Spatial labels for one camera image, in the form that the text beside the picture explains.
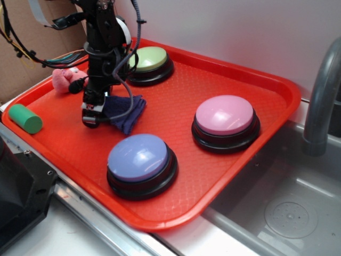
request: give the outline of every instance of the navy rag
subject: navy rag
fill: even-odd
[[[108,118],[117,116],[127,111],[130,104],[129,97],[109,96],[105,98],[103,113]],[[132,111],[126,116],[111,120],[110,123],[119,128],[125,135],[129,135],[142,114],[145,104],[146,100],[142,98],[142,95],[134,96]]]

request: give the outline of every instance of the faucet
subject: faucet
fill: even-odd
[[[315,80],[303,132],[302,150],[307,155],[322,156],[326,152],[329,124],[339,122],[333,126],[341,126],[332,117],[334,104],[341,98],[340,84],[341,37],[328,49]]]

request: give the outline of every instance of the red tray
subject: red tray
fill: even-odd
[[[132,134],[159,136],[176,154],[179,174],[163,194],[139,202],[113,194],[106,179],[107,158],[125,136],[109,124],[96,129],[85,127],[81,121],[82,94],[56,94],[51,78],[11,103],[21,103],[39,115],[44,122],[40,132],[26,133],[9,119],[7,111],[3,123],[127,224],[160,231],[198,216],[285,123],[298,107],[301,95],[294,83],[281,77],[151,41],[141,42],[141,47],[149,45],[164,48],[174,61],[175,71],[159,85],[132,87],[134,95],[142,94],[147,101]],[[79,68],[86,70],[87,64]],[[121,85],[114,86],[113,92],[127,96]],[[198,148],[191,134],[197,107],[222,94],[245,98],[261,120],[259,138],[245,151],[232,155]]]

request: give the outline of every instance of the stainless steel sink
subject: stainless steel sink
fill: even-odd
[[[260,255],[341,255],[341,141],[306,156],[302,133],[287,122],[203,216]]]

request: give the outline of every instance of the tray rim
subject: tray rim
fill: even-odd
[[[184,225],[190,220],[199,216],[203,212],[203,210],[210,204],[210,202],[215,198],[215,196],[218,195],[218,193],[234,178],[234,176],[238,174],[239,170],[241,170],[247,164],[247,162],[267,143],[267,141],[272,137],[272,135],[275,134],[276,131],[284,125],[284,123],[288,120],[290,115],[298,108],[301,102],[301,93],[298,87],[292,81],[276,76],[276,75],[268,74],[262,71],[250,69],[250,68],[232,64],[226,61],[213,59],[210,57],[206,57],[206,56],[199,55],[196,53],[191,53],[185,50],[177,49],[171,46],[167,46],[167,45],[156,43],[147,39],[143,39],[141,40],[140,47],[145,47],[145,46],[163,47],[167,51],[169,56],[173,59],[173,61],[181,62],[183,64],[196,67],[196,68],[201,68],[202,70],[206,70],[215,74],[219,74],[219,75],[223,75],[223,76],[231,78],[231,76],[224,75],[222,73],[226,71],[230,73],[236,72],[235,76],[243,75],[242,82],[246,82],[251,85],[262,87],[261,86],[262,81],[271,80],[275,85],[281,85],[281,87],[280,86],[274,87],[273,92],[276,92],[277,94],[281,95],[281,97],[285,100],[287,104],[287,108],[278,117],[278,120],[273,122],[266,130],[264,130],[262,134],[259,136],[259,138],[245,151],[245,154],[241,154],[241,156],[237,159],[237,161],[233,163],[229,169],[227,169],[227,171],[214,184],[214,186],[212,186],[211,189],[208,192],[206,192],[203,195],[203,197],[201,197],[200,200],[192,208],[190,208],[187,212],[185,212],[181,216],[173,218],[173,219],[169,219],[167,221],[160,222],[160,221],[141,220],[141,218],[138,218],[135,214],[130,212],[128,209],[119,209],[118,212],[113,213],[113,214],[116,214],[120,218],[122,215],[124,215],[125,218],[123,219],[123,221],[125,221],[127,224],[129,224],[130,226],[134,228],[140,229],[142,231],[147,231],[147,232],[155,232],[155,231],[162,231],[162,230]],[[86,69],[87,62],[80,65],[79,68]],[[253,80],[253,82],[256,82],[256,84],[250,83],[249,81],[250,79],[255,79]],[[25,93],[21,94],[16,99],[14,99],[8,105],[5,112],[3,113],[2,121],[10,130],[12,130],[19,137],[21,137],[26,143],[31,145],[34,149],[38,150],[44,157],[46,157],[46,159],[52,162],[51,159],[55,159],[52,153],[52,150],[46,148],[46,146],[44,146],[40,142],[37,142],[34,139],[33,135],[27,134],[16,125],[11,125],[13,122],[10,120],[8,116],[8,111],[7,111],[14,104],[20,103],[20,104],[23,104],[24,106],[27,106],[31,104],[32,102],[34,102],[35,100],[39,99],[41,96],[45,95],[47,92],[53,90],[53,87],[50,84],[50,80],[51,80],[51,77],[48,77],[47,79],[41,81],[36,86],[32,87],[31,89],[27,90]],[[83,185],[80,185],[80,186],[86,191],[88,191]],[[97,197],[102,197],[101,198],[102,201],[105,201],[106,199],[112,199],[109,195],[104,194],[104,193],[97,192],[95,194]],[[112,203],[115,205],[115,207],[118,207],[118,208],[122,207],[122,205],[119,204],[118,202],[114,200],[111,200],[111,201],[113,201]]]

